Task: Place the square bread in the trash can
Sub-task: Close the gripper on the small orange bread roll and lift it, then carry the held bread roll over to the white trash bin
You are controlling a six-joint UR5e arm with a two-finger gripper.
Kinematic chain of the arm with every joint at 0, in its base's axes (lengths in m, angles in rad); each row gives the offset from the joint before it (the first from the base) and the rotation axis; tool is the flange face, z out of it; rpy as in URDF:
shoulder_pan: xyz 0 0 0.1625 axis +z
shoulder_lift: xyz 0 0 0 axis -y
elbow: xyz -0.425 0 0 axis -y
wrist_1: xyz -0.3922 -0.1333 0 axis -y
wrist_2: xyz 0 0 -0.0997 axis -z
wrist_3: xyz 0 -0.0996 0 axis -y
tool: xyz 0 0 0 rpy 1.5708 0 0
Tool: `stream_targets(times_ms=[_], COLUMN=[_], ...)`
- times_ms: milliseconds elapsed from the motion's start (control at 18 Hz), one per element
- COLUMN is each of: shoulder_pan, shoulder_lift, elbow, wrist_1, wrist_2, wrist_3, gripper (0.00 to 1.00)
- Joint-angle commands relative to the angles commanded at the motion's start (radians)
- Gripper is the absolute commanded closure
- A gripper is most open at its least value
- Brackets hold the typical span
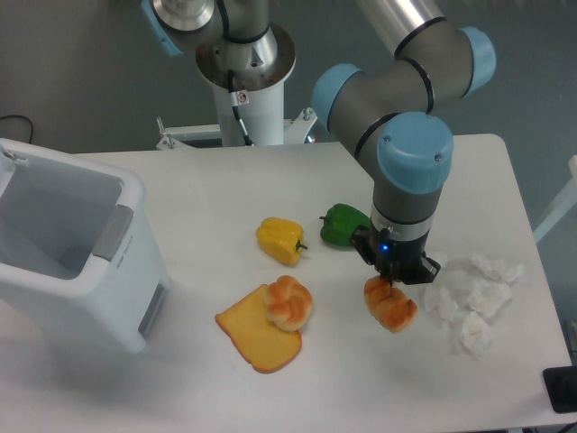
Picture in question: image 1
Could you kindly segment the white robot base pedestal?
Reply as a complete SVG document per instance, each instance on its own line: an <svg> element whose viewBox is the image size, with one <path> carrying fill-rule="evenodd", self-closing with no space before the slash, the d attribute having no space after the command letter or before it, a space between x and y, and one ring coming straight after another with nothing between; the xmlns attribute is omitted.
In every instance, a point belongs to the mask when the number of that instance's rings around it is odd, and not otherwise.
<svg viewBox="0 0 577 433"><path fill-rule="evenodd" d="M317 123L307 106L293 119L285 117L285 82L296 65L289 34L272 23L257 40L247 43L218 38L196 50L199 73L212 88L217 124L166 127L157 124L160 144L218 139L224 147L312 143Z"/></svg>

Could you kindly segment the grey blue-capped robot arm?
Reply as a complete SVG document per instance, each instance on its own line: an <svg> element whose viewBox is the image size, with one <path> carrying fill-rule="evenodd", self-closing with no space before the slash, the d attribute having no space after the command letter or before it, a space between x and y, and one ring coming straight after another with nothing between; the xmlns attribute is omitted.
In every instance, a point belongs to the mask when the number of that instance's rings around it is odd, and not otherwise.
<svg viewBox="0 0 577 433"><path fill-rule="evenodd" d="M373 181L371 220L350 239L388 281L433 281L440 265L426 240L452 166L453 135L437 105L466 97L496 68L488 36L449 24L433 1L362 1L394 56L368 75L352 64L327 70L311 107ZM225 146L283 144L284 83L296 53L265 1L145 1L142 9L170 56L196 54L212 86Z"/></svg>

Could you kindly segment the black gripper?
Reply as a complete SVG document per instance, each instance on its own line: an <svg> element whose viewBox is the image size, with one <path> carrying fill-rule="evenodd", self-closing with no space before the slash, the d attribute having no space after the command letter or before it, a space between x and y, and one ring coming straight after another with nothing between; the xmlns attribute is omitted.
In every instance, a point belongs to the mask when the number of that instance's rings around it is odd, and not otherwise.
<svg viewBox="0 0 577 433"><path fill-rule="evenodd" d="M384 281L405 285L431 283L441 265L426 255L428 234L402 241L392 238L388 229L358 226L350 242L361 258L373 266Z"/></svg>

